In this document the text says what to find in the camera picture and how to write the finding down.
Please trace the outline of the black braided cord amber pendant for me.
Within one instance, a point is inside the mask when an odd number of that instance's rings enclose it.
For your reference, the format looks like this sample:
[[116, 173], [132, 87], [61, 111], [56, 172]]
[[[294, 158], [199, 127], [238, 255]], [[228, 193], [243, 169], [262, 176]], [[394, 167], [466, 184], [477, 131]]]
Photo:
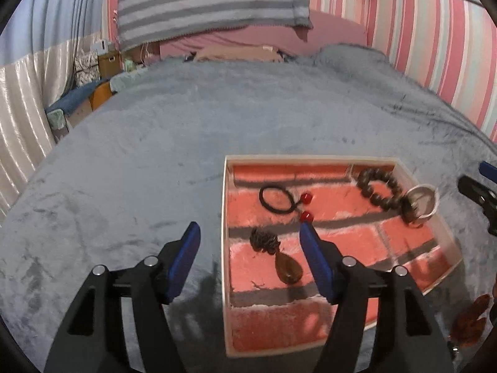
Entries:
[[280, 240], [275, 233], [254, 228], [249, 241], [255, 252], [274, 257], [276, 273], [282, 283], [296, 285], [302, 279], [303, 267], [296, 259], [282, 252]]

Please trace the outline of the rust orange scrunchie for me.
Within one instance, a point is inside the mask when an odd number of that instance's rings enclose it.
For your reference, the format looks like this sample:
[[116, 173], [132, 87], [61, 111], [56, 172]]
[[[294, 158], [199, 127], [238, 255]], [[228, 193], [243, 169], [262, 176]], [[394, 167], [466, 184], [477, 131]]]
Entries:
[[478, 297], [470, 307], [460, 312], [452, 323], [450, 339], [459, 348], [476, 345], [481, 339], [487, 319], [483, 314], [490, 305], [490, 295]]

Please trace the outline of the white tray with red lining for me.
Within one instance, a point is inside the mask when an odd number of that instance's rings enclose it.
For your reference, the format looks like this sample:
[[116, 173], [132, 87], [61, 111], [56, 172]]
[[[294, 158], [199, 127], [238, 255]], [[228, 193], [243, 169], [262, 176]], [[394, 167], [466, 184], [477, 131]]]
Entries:
[[[373, 205], [357, 184], [369, 170], [393, 177], [426, 218], [406, 222], [397, 210]], [[462, 259], [435, 190], [397, 158], [225, 158], [221, 278], [228, 357], [323, 345], [354, 269], [367, 282], [359, 322], [371, 328], [384, 274], [407, 274], [428, 293]]]

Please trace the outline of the grey plush blanket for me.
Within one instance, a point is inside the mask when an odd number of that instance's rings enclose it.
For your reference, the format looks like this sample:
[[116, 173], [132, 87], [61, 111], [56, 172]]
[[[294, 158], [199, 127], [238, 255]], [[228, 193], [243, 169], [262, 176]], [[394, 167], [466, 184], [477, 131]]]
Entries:
[[45, 158], [1, 227], [1, 314], [43, 367], [72, 299], [96, 265], [129, 268], [181, 237], [202, 239], [167, 309], [190, 372], [309, 372], [319, 352], [229, 359], [221, 312], [221, 180], [228, 155], [399, 158], [440, 192], [463, 264], [428, 295], [443, 330], [490, 291], [496, 240], [459, 194], [496, 146], [379, 51], [330, 45], [288, 63], [184, 62], [151, 68]]

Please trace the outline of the pink bed headboard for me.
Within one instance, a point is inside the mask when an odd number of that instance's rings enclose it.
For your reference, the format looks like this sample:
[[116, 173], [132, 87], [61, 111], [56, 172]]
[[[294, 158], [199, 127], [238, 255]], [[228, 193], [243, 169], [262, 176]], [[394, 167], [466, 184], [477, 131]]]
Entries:
[[310, 12], [310, 20], [310, 28], [250, 25], [181, 36], [160, 42], [160, 57], [184, 57], [212, 45], [272, 46], [290, 56], [311, 55], [326, 45], [367, 45], [364, 25], [316, 10]]

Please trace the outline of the white satin curtain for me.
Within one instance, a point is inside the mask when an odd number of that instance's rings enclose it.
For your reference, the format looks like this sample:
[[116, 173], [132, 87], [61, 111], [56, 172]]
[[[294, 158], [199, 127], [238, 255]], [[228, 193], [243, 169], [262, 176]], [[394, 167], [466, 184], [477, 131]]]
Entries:
[[1, 67], [2, 219], [55, 146], [45, 108], [68, 89], [75, 59], [100, 38], [95, 32], [69, 39]]

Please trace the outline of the brown cardboard box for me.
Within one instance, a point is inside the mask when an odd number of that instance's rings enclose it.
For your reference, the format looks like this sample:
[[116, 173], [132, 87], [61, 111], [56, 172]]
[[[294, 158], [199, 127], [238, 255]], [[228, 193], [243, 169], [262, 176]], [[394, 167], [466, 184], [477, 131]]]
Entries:
[[98, 69], [102, 78], [112, 78], [122, 72], [121, 55], [118, 51], [110, 51], [98, 56]]

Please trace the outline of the beige folded cloth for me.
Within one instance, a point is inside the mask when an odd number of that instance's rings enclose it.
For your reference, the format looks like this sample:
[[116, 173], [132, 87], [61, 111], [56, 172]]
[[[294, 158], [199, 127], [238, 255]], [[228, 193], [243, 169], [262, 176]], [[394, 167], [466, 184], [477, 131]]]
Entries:
[[212, 45], [197, 51], [194, 62], [283, 62], [284, 58], [272, 46]]

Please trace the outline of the grey striped pillow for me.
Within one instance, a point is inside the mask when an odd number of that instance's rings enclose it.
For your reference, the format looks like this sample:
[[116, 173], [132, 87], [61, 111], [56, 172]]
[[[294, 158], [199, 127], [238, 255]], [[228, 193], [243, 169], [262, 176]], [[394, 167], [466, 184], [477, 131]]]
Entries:
[[210, 30], [249, 25], [311, 27], [310, 0], [118, 0], [123, 51]]

